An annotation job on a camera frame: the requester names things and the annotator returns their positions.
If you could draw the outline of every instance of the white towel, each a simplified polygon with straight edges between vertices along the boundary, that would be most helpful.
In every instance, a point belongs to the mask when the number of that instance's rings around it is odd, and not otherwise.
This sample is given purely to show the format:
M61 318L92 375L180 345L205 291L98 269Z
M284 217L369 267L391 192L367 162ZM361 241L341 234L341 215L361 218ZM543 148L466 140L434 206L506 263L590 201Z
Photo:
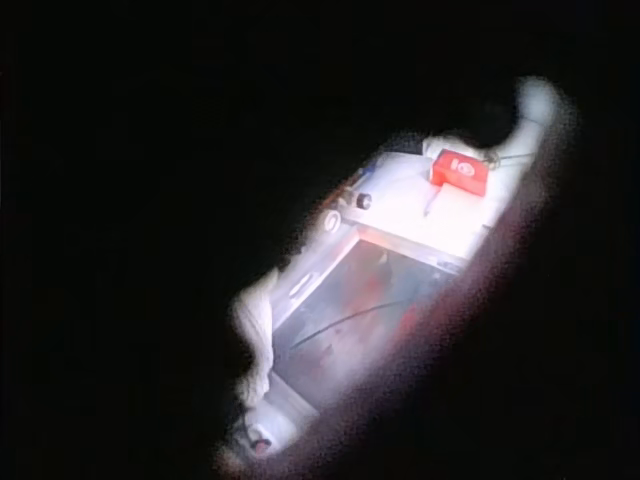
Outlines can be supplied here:
M247 408L253 408L269 390L269 371L273 367L272 311L270 294L278 280L273 269L246 288L233 304L233 317L238 333L247 341L254 363L240 379L236 393Z

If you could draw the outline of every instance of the black cable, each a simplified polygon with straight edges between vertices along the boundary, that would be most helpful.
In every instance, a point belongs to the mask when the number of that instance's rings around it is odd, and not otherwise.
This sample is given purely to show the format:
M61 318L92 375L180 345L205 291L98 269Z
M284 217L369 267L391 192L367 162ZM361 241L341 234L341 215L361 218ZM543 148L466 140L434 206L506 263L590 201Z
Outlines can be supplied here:
M365 315L365 314L367 314L367 313L369 313L369 312L374 312L374 311L376 311L376 310L380 310L380 309L383 309L383 308L393 307L393 306L395 306L395 305L401 305L401 304L403 304L403 303L410 303L410 302L412 302L412 301L413 301L413 299L407 299L407 300L399 300L399 301L397 301L397 302L383 303L382 305L376 305L375 307L367 308L366 310L362 310L362 311L360 311L360 312L353 313L353 314L351 314L351 315L349 315L349 316L347 316L347 317L343 317L343 318L341 318L340 320L336 320L335 322L330 323L330 324L329 324L329 325L327 325L326 327L323 327L323 328L321 328L320 330L315 331L314 333L312 333L311 335L309 335L309 336L307 336L307 337L304 337L302 340L300 340L300 341L298 341L298 342L294 343L294 344L289 348L289 350L294 350L294 349L298 348L300 345L302 345L302 344L304 344L304 343L307 343L309 340L311 340L311 339L313 339L313 338L317 337L318 335L320 335L320 334L322 334L322 333L326 332L327 330L330 330L330 329L332 329L333 327L338 326L338 325L340 325L341 323L344 323L344 322L346 322L346 321L348 321L348 320L351 320L351 319L353 319L353 318L360 317L360 316Z
M504 157L500 157L500 160L507 160L507 159L510 159L510 158L530 157L531 155L535 155L535 152L532 152L532 153L521 153L519 155L505 155Z

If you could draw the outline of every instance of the white surface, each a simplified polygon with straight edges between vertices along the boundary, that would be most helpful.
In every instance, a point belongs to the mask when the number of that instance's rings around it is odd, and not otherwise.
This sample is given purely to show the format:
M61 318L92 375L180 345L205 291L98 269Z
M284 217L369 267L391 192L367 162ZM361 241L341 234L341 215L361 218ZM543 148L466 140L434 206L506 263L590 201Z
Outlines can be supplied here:
M447 253L470 258L486 231L492 227L515 193L522 175L537 151L545 125L551 121L553 88L537 79L522 83L519 108L521 120L513 134L495 152L504 158L489 171L487 192L477 197L445 184L442 190L428 182L431 163L446 148L483 159L484 152L455 138L425 140L423 155L385 153L376 171L358 186L369 193L369 210L345 208L345 218L429 245Z

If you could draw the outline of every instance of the red box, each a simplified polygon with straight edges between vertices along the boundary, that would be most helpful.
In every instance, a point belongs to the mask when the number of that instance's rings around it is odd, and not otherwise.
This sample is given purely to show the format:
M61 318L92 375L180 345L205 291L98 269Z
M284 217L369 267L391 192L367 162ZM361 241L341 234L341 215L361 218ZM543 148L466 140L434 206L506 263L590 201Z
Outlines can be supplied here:
M489 168L480 160L451 150L442 150L429 171L434 185L450 183L481 197L487 193L488 176Z

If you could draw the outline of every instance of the small round object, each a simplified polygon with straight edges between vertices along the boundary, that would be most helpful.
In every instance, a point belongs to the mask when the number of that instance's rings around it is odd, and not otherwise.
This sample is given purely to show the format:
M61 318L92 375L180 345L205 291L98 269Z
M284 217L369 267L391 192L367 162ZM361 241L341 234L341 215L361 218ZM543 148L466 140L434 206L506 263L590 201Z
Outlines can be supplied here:
M251 449L256 455L262 456L267 453L271 445L271 440L268 438L259 438L255 442L251 442Z
M369 210L371 208L371 195L368 193L360 193L356 197L356 207L362 210Z
M320 228L329 233L335 233L340 228L342 216L337 210L325 210L320 215Z

